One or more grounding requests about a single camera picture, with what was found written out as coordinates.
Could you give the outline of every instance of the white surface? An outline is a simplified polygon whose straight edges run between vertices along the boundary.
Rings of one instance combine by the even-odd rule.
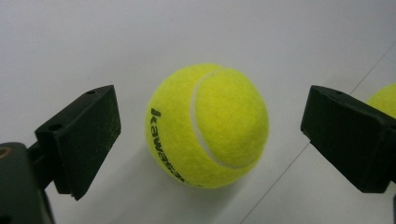
[[[49,186],[57,223],[390,223],[396,188],[356,191],[304,150],[300,123],[313,84],[366,100],[396,81],[395,10],[390,0],[2,1],[0,142],[32,145],[65,105],[114,84],[122,134],[83,199]],[[174,181],[144,139],[156,87],[204,62],[247,74],[270,116],[259,164],[216,190]]]

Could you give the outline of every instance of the ball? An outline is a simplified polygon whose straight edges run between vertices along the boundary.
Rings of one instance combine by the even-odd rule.
[[[367,101],[367,105],[396,119],[396,83],[377,91]]]
[[[245,175],[268,135],[263,99],[241,72],[214,63],[176,71],[153,93],[148,148],[161,167],[188,185],[215,189]]]

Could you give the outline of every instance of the brand logo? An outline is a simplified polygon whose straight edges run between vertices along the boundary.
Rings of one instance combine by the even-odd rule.
[[[161,112],[151,108],[151,136],[152,136],[152,141],[154,143],[155,149],[157,150],[158,157],[161,159],[165,167],[174,175],[177,179],[179,179],[182,182],[187,182],[172,166],[171,162],[168,160],[166,157],[165,152],[163,151],[163,147],[161,145],[161,140],[160,140],[160,135],[158,133],[158,126],[157,126],[157,121],[158,118],[161,117]]]

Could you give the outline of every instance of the tennis ball seam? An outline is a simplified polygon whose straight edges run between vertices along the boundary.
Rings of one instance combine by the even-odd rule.
[[[217,72],[224,70],[225,68],[220,68],[214,71],[211,71],[209,73],[207,73],[206,75],[204,75],[203,77],[201,77],[197,84],[194,86],[194,89],[192,91],[192,96],[191,96],[191,105],[190,105],[190,119],[191,119],[191,125],[192,125],[192,130],[194,131],[194,135],[201,147],[201,149],[206,153],[206,155],[212,160],[214,161],[217,165],[219,166],[223,166],[229,169],[240,169],[240,168],[244,168],[245,166],[235,166],[232,164],[227,164],[224,161],[222,161],[221,159],[219,159],[218,157],[215,156],[215,154],[213,153],[212,149],[207,145],[202,132],[200,130],[200,128],[198,127],[198,123],[197,123],[197,119],[196,119],[196,114],[195,114],[195,104],[196,104],[196,97],[197,97],[197,92],[198,89],[201,86],[201,83],[211,77],[211,76],[215,76]]]

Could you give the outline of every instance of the yellow tennis ball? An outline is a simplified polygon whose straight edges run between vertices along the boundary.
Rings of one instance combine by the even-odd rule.
[[[367,104],[396,119],[396,83],[376,92]]]
[[[217,64],[167,78],[148,104],[145,125],[149,151],[169,175],[210,189],[246,174],[268,135],[259,92],[242,73]]]

